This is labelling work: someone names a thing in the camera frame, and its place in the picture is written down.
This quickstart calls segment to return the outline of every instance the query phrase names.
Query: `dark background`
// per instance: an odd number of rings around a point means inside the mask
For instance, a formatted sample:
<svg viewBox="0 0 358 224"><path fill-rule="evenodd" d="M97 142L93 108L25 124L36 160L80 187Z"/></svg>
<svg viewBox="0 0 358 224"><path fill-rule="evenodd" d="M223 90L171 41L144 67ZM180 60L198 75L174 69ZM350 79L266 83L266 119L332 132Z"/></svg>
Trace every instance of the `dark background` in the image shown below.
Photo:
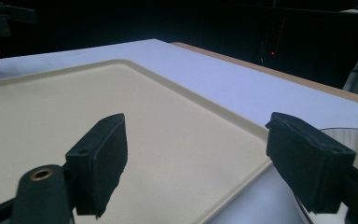
<svg viewBox="0 0 358 224"><path fill-rule="evenodd" d="M342 88L358 59L349 0L3 1L36 10L10 21L0 58L156 38L183 42Z"/></svg>

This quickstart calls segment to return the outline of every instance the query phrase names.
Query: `black clamp pad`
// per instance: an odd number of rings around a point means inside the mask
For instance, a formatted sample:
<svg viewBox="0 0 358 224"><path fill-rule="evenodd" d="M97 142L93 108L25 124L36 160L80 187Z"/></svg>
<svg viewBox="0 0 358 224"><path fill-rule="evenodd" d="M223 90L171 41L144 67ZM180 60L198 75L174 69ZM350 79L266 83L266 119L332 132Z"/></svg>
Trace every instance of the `black clamp pad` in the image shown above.
<svg viewBox="0 0 358 224"><path fill-rule="evenodd" d="M100 217L127 164L125 120L117 114L100 120L66 155L69 174L78 182L78 215Z"/></svg>
<svg viewBox="0 0 358 224"><path fill-rule="evenodd" d="M267 155L308 211L336 213L355 152L307 122L272 113Z"/></svg>

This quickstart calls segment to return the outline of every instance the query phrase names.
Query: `cream tray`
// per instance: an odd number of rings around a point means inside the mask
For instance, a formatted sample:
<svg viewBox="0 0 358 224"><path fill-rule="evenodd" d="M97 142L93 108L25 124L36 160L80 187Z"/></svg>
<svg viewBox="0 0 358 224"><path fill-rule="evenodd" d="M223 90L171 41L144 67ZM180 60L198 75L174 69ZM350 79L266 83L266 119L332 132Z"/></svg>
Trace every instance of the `cream tray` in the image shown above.
<svg viewBox="0 0 358 224"><path fill-rule="evenodd" d="M0 81L0 203L20 177L124 113L128 164L106 212L76 223L204 223L269 165L268 131L123 60Z"/></svg>

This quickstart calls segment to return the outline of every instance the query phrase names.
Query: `screw hole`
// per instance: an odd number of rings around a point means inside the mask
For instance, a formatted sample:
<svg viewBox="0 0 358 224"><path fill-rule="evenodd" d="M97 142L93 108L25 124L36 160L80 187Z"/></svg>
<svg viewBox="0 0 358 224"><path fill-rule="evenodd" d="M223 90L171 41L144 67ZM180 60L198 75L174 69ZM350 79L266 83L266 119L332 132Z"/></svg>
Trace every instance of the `screw hole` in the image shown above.
<svg viewBox="0 0 358 224"><path fill-rule="evenodd" d="M31 180L33 180L33 181L43 180L43 179L50 177L53 173L54 173L54 171L51 168L41 169L41 170L34 172L31 175Z"/></svg>

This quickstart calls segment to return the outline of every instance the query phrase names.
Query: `table surface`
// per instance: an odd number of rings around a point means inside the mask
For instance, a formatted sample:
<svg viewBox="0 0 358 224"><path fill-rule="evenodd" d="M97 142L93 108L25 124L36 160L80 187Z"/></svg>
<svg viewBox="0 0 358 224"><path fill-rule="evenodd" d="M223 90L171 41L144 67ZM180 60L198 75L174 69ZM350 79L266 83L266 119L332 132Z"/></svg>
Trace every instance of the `table surface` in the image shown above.
<svg viewBox="0 0 358 224"><path fill-rule="evenodd" d="M0 60L0 79L126 59L265 125L274 111L316 128L357 128L358 95L185 44L156 39ZM211 223L301 223L291 190L270 167Z"/></svg>

